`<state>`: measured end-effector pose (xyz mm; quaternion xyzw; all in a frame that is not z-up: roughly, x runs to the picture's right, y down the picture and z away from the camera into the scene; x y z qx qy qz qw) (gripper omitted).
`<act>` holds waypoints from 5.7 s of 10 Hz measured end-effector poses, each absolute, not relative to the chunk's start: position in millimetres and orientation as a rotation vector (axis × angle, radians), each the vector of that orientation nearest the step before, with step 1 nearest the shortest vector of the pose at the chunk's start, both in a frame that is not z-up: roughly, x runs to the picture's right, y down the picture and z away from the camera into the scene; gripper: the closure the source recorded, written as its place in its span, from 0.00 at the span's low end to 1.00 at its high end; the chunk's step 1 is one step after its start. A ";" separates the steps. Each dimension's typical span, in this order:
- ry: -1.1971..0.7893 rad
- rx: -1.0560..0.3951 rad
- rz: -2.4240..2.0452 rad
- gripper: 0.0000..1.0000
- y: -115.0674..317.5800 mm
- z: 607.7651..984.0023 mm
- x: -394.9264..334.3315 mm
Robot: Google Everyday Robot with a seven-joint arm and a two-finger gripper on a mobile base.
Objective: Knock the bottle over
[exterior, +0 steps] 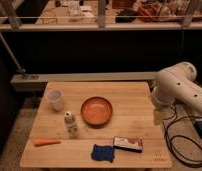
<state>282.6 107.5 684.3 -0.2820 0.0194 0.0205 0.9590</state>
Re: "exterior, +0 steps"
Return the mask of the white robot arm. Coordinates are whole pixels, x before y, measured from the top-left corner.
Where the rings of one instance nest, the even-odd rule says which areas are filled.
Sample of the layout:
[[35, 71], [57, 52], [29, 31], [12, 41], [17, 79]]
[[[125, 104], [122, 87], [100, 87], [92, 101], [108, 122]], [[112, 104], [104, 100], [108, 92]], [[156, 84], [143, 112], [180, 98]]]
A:
[[156, 73], [156, 85], [151, 93], [155, 107], [154, 124], [165, 118], [164, 110], [179, 100], [195, 111], [202, 113], [202, 87], [194, 83], [197, 70], [190, 62], [180, 62]]

